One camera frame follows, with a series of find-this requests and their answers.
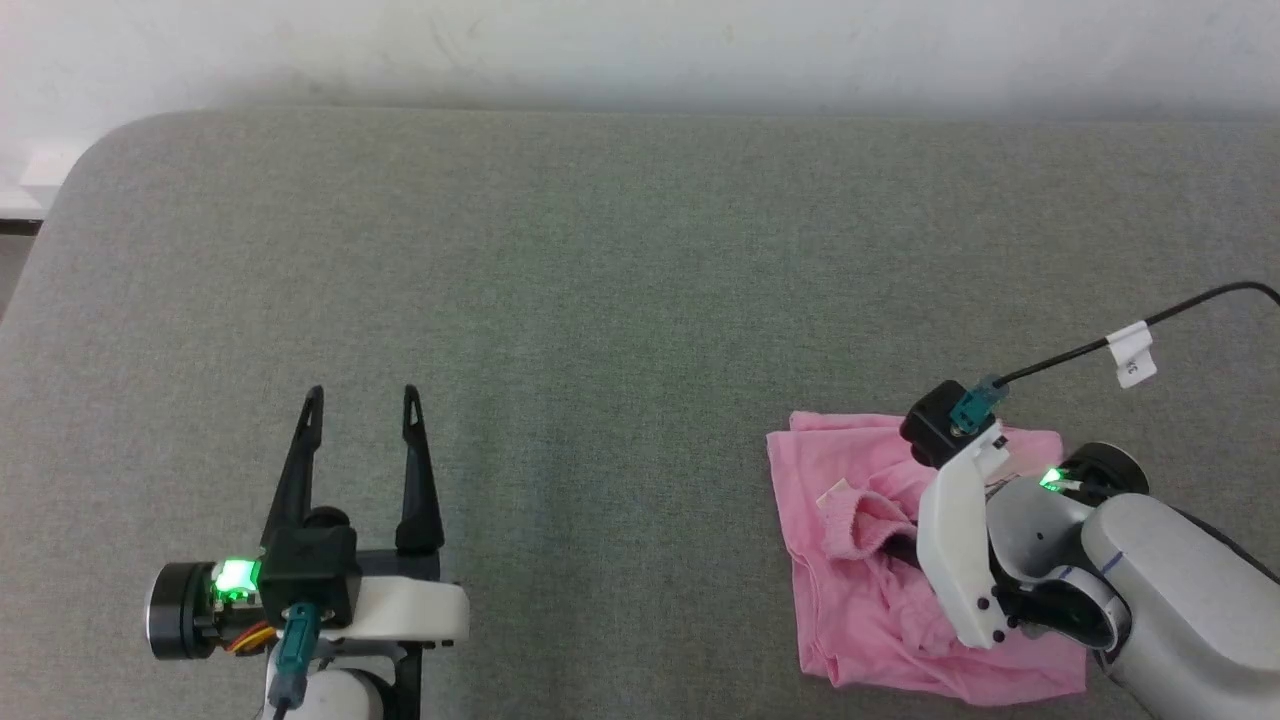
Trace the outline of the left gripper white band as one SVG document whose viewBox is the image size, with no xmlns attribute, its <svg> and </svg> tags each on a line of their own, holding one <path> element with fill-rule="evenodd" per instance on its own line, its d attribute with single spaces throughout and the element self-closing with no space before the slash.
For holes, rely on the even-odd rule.
<svg viewBox="0 0 1280 720">
<path fill-rule="evenodd" d="M 262 529 L 262 551 L 278 530 L 298 528 L 311 511 L 315 454 L 323 442 L 324 389 L 305 396 L 282 475 Z M 422 402 L 415 386 L 403 395 L 404 489 L 396 550 L 357 553 L 364 574 L 353 621 L 324 629 L 321 660 L 388 659 L 385 680 L 360 667 L 320 666 L 317 720 L 422 720 L 422 661 L 429 650 L 465 642 L 470 602 L 456 583 L 440 582 L 434 553 L 445 543 Z"/>
</svg>

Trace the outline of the pink garment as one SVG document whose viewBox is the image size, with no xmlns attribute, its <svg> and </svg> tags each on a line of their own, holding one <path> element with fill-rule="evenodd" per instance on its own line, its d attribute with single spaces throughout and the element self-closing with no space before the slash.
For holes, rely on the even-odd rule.
<svg viewBox="0 0 1280 720">
<path fill-rule="evenodd" d="M 916 534 L 934 470 L 911 456 L 900 416 L 796 411 L 767 437 L 791 557 L 800 669 L 833 685 L 879 685 L 1009 706 L 1085 691 L 1085 651 L 1014 632 L 964 646 L 922 570 L 888 541 Z"/>
</svg>

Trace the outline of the grey fabric sofa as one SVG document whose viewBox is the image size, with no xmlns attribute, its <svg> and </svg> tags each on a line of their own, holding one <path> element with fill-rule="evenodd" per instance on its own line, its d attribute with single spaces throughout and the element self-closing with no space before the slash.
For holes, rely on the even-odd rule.
<svg viewBox="0 0 1280 720">
<path fill-rule="evenodd" d="M 275 108 L 92 145 L 0 322 L 0 720 L 251 720 L 159 662 L 170 561 L 251 553 L 307 389 L 365 546 L 422 395 L 471 639 L 429 717 L 1146 720 L 797 667 L 765 437 L 901 414 L 1215 286 L 1280 290 L 1280 126 Z"/>
</svg>

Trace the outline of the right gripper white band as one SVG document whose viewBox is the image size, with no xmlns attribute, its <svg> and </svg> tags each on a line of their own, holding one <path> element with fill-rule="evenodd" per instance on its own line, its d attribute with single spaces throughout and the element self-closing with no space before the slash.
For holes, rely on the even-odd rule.
<svg viewBox="0 0 1280 720">
<path fill-rule="evenodd" d="M 993 650 L 1010 637 L 998 591 L 1020 591 L 1047 574 L 1047 542 L 1034 529 L 1033 495 L 1062 459 L 1053 430 L 993 424 L 963 438 L 927 486 L 916 538 L 891 536 L 884 555 L 923 570 L 957 641 Z"/>
</svg>

